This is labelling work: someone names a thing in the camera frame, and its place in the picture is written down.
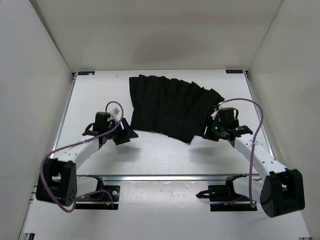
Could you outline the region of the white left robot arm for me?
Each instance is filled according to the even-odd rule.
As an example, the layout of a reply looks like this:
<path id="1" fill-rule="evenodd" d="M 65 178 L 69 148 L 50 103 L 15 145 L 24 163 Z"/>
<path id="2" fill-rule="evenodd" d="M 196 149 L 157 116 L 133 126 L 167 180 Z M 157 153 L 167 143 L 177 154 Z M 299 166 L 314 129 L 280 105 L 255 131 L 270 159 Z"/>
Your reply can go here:
<path id="1" fill-rule="evenodd" d="M 69 207 L 80 197 L 89 196 L 98 201 L 106 195 L 103 179 L 95 175 L 77 174 L 80 166 L 108 141 L 116 145 L 138 138 L 117 108 L 110 112 L 99 111 L 79 141 L 62 148 L 57 158 L 44 160 L 39 174 L 35 197 L 39 201 L 59 203 Z"/>

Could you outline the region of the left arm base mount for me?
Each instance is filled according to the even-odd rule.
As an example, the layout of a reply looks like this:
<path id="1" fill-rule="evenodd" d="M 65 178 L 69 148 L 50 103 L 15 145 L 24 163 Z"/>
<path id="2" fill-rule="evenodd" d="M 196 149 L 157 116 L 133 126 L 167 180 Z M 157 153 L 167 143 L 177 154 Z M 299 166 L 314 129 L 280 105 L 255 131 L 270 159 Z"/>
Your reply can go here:
<path id="1" fill-rule="evenodd" d="M 121 185 L 120 182 L 103 181 L 99 189 L 105 192 L 85 196 L 76 202 L 76 210 L 110 210 L 116 211 L 119 208 Z"/>

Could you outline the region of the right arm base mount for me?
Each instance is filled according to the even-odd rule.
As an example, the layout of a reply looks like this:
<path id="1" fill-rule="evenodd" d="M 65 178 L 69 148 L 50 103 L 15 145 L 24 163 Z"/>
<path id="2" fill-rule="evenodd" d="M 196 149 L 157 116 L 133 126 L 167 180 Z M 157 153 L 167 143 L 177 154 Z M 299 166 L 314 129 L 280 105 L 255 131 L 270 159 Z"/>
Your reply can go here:
<path id="1" fill-rule="evenodd" d="M 255 212 L 257 207 L 251 207 L 249 198 L 234 193 L 226 185 L 209 185 L 207 190 L 195 195 L 198 199 L 208 199 L 211 212 Z"/>

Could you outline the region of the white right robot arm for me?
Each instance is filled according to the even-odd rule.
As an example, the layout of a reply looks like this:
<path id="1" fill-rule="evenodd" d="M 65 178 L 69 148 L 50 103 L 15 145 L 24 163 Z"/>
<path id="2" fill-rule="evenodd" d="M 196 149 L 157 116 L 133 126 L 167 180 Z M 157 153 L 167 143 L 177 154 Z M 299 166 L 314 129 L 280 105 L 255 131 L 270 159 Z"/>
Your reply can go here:
<path id="1" fill-rule="evenodd" d="M 252 130 L 239 125 L 238 114 L 233 107 L 215 110 L 203 138 L 228 141 L 249 161 L 249 170 L 256 170 L 260 179 L 254 180 L 251 173 L 228 176 L 223 185 L 210 185 L 196 197 L 209 199 L 215 205 L 253 201 L 271 218 L 303 210 L 305 194 L 300 171 L 277 161 L 256 141 Z"/>

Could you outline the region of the black pleated skirt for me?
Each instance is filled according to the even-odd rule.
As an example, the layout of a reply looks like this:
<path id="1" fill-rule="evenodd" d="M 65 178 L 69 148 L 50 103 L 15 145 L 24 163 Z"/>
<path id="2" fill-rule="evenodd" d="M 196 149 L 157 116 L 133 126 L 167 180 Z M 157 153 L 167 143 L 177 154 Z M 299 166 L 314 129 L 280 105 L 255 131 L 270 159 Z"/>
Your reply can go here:
<path id="1" fill-rule="evenodd" d="M 134 130 L 164 134 L 184 143 L 203 136 L 214 107 L 225 99 L 214 89 L 164 76 L 132 76 L 129 92 Z"/>

